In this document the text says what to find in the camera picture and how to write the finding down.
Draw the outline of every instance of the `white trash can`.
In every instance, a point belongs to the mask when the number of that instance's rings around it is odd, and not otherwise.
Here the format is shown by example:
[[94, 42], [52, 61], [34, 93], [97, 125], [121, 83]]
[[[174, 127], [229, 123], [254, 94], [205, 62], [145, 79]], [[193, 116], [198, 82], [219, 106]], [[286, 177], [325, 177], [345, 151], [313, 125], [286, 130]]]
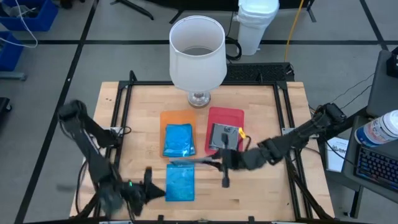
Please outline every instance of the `white trash can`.
[[240, 23], [238, 42], [242, 47], [242, 55], [256, 53], [278, 9], [279, 0], [239, 0], [238, 15], [234, 19]]

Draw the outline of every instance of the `desk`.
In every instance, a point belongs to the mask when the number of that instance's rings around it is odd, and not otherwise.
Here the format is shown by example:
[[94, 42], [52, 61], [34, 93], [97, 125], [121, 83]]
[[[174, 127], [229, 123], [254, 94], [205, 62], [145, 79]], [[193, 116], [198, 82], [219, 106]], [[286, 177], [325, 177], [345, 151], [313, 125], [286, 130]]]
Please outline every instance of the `desk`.
[[[94, 120], [109, 126], [113, 113], [118, 83], [104, 82], [101, 86]], [[308, 102], [303, 83], [288, 83], [290, 104], [295, 124], [298, 126], [310, 119]], [[283, 95], [280, 100], [287, 115]], [[252, 144], [268, 137], [280, 135], [278, 116], [271, 86], [220, 86], [211, 92], [210, 105], [195, 110], [197, 115], [197, 156], [204, 156], [208, 108], [220, 106], [244, 110], [245, 132], [252, 137]], [[140, 181], [147, 166], [152, 166], [153, 181], [165, 188], [165, 172], [168, 159], [159, 157], [160, 112], [164, 110], [192, 109], [187, 94], [172, 85], [133, 86], [127, 117], [127, 126], [132, 132], [124, 137], [120, 173], [124, 179]], [[318, 149], [315, 141], [308, 145]], [[320, 156], [303, 150], [303, 168], [309, 191], [325, 211], [334, 217], [325, 173]], [[144, 207], [138, 220], [156, 220], [164, 215], [165, 220], [224, 220], [245, 221], [254, 216], [256, 221], [294, 220], [289, 182], [284, 162], [276, 166], [266, 165], [255, 171], [230, 172], [231, 187], [221, 187], [222, 173], [210, 166], [195, 168], [195, 201], [165, 202], [156, 199]], [[94, 191], [88, 175], [80, 191], [80, 208], [90, 200]], [[302, 196], [297, 189], [301, 216], [305, 216]], [[72, 205], [70, 215], [75, 215]], [[122, 209], [113, 219], [128, 219]]]

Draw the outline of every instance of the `glass lamp base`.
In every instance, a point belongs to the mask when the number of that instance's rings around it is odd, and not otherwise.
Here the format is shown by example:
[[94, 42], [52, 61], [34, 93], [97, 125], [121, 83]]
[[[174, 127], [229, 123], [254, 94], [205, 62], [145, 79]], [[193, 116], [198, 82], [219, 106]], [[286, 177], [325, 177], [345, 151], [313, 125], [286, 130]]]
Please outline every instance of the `glass lamp base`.
[[210, 93], [189, 93], [188, 94], [188, 102], [194, 108], [203, 108], [207, 106], [210, 102]]

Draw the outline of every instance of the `water bottle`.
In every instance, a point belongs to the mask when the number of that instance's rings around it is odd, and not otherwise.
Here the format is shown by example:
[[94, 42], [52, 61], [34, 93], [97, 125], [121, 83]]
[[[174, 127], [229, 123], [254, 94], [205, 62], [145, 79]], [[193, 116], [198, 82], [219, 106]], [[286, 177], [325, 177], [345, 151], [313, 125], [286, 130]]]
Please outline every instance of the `water bottle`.
[[355, 131], [355, 140], [367, 147], [377, 147], [398, 139], [398, 110], [376, 118]]

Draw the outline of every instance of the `white bucket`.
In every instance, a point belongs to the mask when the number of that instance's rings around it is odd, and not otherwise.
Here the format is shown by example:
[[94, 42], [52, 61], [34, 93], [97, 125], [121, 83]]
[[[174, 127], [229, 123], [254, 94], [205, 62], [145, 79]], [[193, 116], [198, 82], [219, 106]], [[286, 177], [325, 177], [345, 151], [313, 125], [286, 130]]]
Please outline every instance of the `white bucket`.
[[[205, 16], [189, 16], [174, 24], [169, 40], [170, 76], [177, 88], [199, 93], [223, 82], [226, 52], [220, 23]], [[199, 52], [188, 53], [195, 49]]]
[[254, 55], [262, 36], [279, 9], [278, 0], [240, 0], [236, 21], [240, 22], [238, 42], [242, 55]]

